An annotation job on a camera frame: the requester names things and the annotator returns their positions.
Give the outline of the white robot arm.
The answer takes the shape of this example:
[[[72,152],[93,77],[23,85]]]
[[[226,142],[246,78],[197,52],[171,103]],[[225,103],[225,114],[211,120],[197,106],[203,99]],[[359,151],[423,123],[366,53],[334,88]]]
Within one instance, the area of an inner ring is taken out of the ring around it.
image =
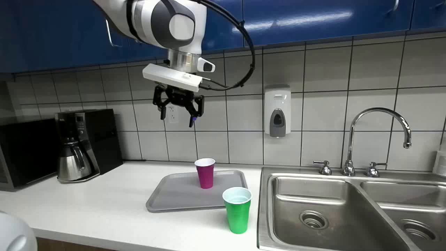
[[[107,20],[123,35],[137,42],[168,50],[168,64],[150,63],[143,70],[146,80],[158,84],[154,105],[166,119],[169,103],[190,113],[190,126],[204,114],[201,73],[214,73],[217,66],[203,57],[207,7],[193,0],[94,0]]]

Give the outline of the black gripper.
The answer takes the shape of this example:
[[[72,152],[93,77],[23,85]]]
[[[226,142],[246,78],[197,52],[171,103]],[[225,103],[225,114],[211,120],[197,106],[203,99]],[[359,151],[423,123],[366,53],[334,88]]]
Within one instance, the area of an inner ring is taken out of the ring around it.
[[[161,120],[166,119],[166,106],[169,103],[183,106],[190,113],[189,127],[194,127],[196,120],[204,114],[204,96],[196,96],[192,91],[176,87],[155,87],[154,103],[160,107]]]

